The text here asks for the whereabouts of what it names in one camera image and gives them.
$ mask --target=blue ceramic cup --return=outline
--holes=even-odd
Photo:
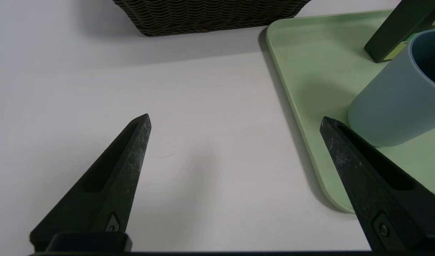
[[[418,34],[358,94],[349,125],[377,147],[391,147],[435,128],[435,31]]]

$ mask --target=light green tray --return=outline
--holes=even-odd
[[[347,123],[353,98],[385,67],[370,59],[364,45],[390,12],[284,19],[266,33],[320,185],[347,212],[353,208],[320,135],[320,122],[329,116]],[[379,150],[435,193],[435,130]]]

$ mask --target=woven basket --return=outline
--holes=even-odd
[[[146,36],[269,25],[310,0],[113,0]]]

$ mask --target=white tabletop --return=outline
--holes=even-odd
[[[263,30],[147,38],[111,0],[0,0],[0,256],[31,253],[29,232],[144,113],[133,251],[368,250],[319,188]]]

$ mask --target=dark green box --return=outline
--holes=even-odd
[[[402,0],[364,49],[381,63],[392,60],[412,38],[435,29],[435,0]]]

